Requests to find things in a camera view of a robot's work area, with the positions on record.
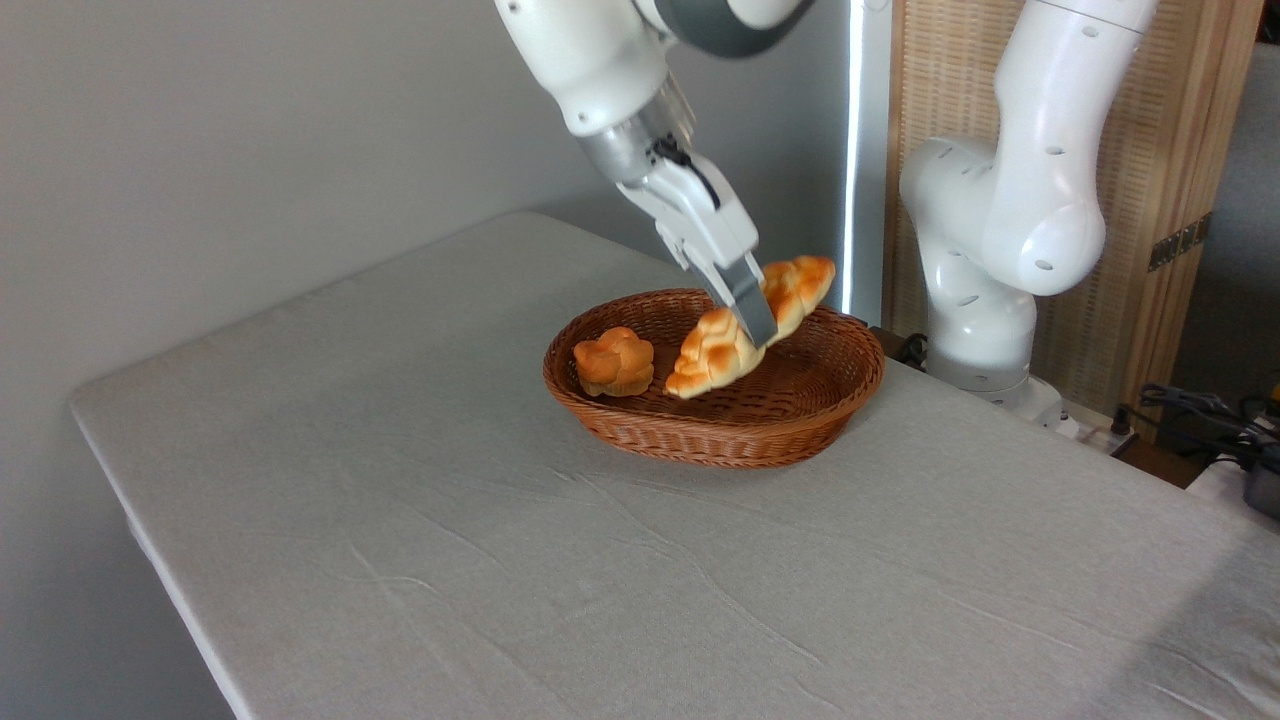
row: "bread roll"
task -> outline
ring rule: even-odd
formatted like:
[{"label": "bread roll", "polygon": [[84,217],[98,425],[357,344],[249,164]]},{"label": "bread roll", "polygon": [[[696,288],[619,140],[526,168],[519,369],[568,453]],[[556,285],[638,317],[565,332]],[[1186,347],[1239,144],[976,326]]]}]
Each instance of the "bread roll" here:
[{"label": "bread roll", "polygon": [[751,345],[733,311],[717,307],[685,337],[666,392],[687,400],[724,387],[754,370],[763,357],[764,348]]},{"label": "bread roll", "polygon": [[778,324],[778,333],[769,338],[768,347],[796,332],[800,322],[822,302],[836,279],[836,264],[829,258],[801,255],[791,261],[769,263],[763,273],[760,290]]},{"label": "bread roll", "polygon": [[591,397],[626,397],[649,389],[653,382],[653,343],[631,328],[611,328],[599,340],[573,346],[577,380]]},{"label": "bread roll", "polygon": [[754,370],[764,359],[764,350],[795,333],[822,302],[836,278],[836,264],[828,258],[801,255],[791,261],[771,263],[763,274],[760,290],[778,332],[758,348],[728,307],[708,311],[680,346],[680,359],[667,377],[667,395],[687,400]]}]

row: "white tablecloth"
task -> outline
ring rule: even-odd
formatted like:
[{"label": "white tablecloth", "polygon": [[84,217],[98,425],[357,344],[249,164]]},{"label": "white tablecloth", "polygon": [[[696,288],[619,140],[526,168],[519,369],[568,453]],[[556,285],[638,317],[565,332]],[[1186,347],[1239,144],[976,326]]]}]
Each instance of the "white tablecloth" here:
[{"label": "white tablecloth", "polygon": [[687,282],[517,214],[72,405],[242,717],[1280,716],[1280,538],[925,375],[778,470],[589,436],[547,343]]}]

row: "wooden cabinet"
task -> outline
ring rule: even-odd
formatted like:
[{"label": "wooden cabinet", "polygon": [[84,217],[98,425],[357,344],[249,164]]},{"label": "wooden cabinet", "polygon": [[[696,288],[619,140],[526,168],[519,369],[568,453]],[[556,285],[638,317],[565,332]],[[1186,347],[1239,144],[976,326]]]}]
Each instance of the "wooden cabinet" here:
[{"label": "wooden cabinet", "polygon": [[[1039,300],[1032,372],[1110,414],[1169,382],[1263,0],[1164,0],[1112,104],[1098,156],[1107,243],[1074,290]],[[995,140],[992,77],[1021,0],[897,0],[884,325],[924,332],[927,300],[897,197],[937,135]]]}]

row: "brown wicker basket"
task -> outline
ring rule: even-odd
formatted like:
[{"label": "brown wicker basket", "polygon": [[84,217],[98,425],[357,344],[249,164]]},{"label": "brown wicker basket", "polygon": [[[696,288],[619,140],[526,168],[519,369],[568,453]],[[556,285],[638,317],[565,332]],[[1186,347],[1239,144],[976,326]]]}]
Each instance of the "brown wicker basket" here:
[{"label": "brown wicker basket", "polygon": [[[691,400],[663,395],[685,336],[713,307],[699,290],[621,297],[575,318],[552,341],[543,379],[604,442],[640,455],[719,468],[776,468],[822,452],[879,388],[884,352],[858,320],[818,307],[760,366]],[[590,397],[573,346],[626,325],[653,343],[654,382],[644,395]]]}]

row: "wall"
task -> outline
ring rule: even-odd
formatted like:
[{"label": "wall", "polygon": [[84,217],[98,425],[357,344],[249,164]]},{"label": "wall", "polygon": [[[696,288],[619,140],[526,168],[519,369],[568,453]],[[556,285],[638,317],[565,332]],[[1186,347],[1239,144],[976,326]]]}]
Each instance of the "wall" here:
[{"label": "wall", "polygon": [[[672,55],[764,259],[840,232],[846,28]],[[512,209],[655,247],[483,0],[4,3],[0,206],[0,717],[228,716],[72,388]]]},{"label": "wall", "polygon": [[1280,382],[1280,46],[1260,44],[1240,100],[1174,384],[1240,397]]}]

